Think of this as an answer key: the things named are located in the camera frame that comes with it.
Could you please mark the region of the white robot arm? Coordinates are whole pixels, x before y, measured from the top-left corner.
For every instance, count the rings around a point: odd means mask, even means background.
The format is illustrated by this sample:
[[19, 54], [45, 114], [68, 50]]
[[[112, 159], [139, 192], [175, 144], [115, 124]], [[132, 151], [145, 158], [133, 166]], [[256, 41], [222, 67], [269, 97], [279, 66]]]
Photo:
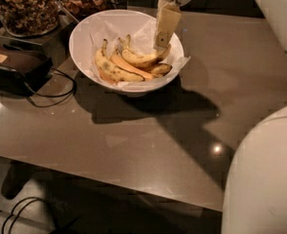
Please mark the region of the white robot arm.
[[[287, 0], [256, 0], [287, 56]], [[220, 234], [287, 234], [287, 106], [238, 145], [226, 179]]]

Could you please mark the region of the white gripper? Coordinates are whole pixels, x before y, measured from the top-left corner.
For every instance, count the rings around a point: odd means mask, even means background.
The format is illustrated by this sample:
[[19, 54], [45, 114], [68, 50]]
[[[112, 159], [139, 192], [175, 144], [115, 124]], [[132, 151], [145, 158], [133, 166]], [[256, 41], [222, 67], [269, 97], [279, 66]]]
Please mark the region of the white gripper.
[[181, 6], [191, 0], [158, 0], [154, 48], [165, 49], [175, 33], [182, 17]]

